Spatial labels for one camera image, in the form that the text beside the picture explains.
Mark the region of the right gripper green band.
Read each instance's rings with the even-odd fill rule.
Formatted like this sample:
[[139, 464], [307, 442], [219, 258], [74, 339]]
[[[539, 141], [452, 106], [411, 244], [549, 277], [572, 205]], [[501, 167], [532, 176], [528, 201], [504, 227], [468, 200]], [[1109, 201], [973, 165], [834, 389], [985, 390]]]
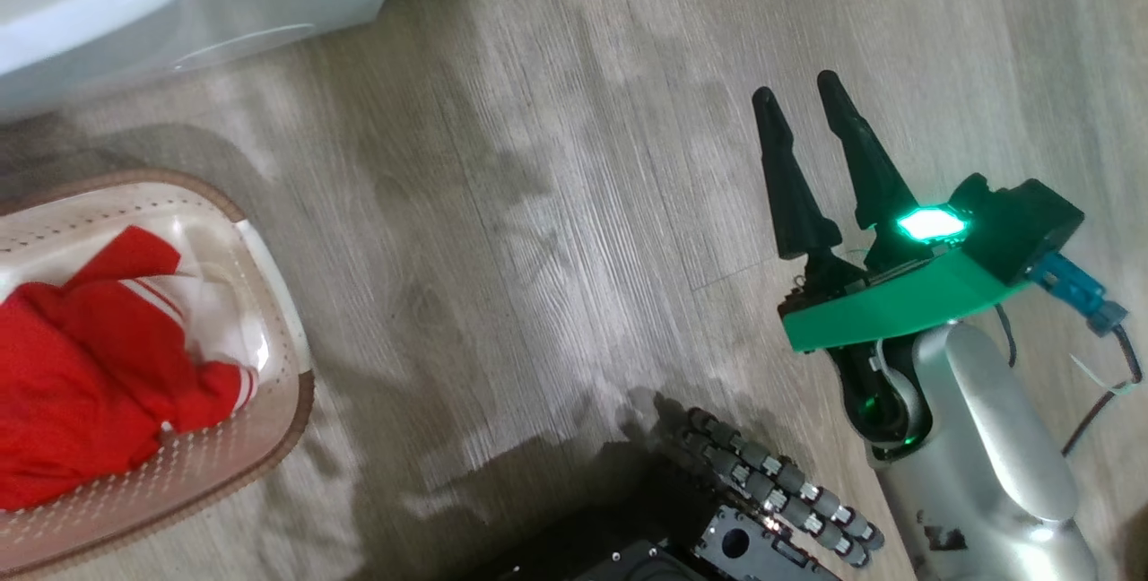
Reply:
[[835, 253], [838, 225], [822, 214], [793, 153], [793, 132], [778, 98], [752, 95], [771, 230], [783, 261], [804, 256], [804, 278], [779, 304], [796, 353], [823, 350], [833, 361], [853, 429], [878, 450], [898, 451], [926, 437], [932, 417], [912, 361], [884, 344], [980, 313], [1013, 299], [1021, 284], [1000, 282], [963, 249], [972, 222], [951, 206], [918, 208], [903, 177], [858, 111], [837, 72], [817, 73], [830, 130], [840, 140], [862, 230], [906, 249], [909, 261], [869, 272]]

